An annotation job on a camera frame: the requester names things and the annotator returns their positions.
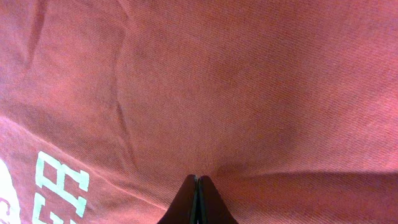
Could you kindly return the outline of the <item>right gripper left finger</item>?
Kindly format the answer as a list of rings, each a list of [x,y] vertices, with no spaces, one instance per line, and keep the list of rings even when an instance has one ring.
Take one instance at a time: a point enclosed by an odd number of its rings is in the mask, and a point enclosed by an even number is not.
[[[158,224],[197,224],[197,176],[186,176]]]

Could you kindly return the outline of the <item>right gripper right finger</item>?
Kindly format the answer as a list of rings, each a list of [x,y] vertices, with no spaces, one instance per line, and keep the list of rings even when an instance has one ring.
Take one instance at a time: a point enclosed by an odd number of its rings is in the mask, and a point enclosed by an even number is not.
[[[238,224],[207,175],[198,180],[198,224]]]

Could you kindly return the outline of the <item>red printed soccer t-shirt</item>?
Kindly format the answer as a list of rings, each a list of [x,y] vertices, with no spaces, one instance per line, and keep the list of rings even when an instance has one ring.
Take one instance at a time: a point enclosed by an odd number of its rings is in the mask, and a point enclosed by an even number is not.
[[[2,1],[1,222],[397,222],[396,1]]]

